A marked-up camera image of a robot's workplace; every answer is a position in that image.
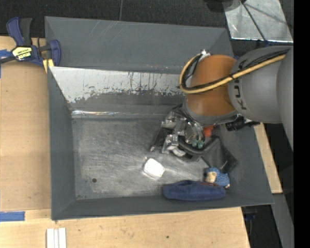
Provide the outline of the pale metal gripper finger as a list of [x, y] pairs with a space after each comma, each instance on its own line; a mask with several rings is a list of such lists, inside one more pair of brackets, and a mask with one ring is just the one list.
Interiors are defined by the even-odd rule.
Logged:
[[150, 144], [150, 152], [153, 152], [156, 148], [162, 147], [164, 145], [166, 137], [170, 134], [170, 129], [159, 127], [151, 144]]
[[179, 149], [178, 136], [172, 134], [165, 138], [161, 152], [165, 154], [173, 153], [177, 157], [183, 157], [186, 155], [185, 151]]

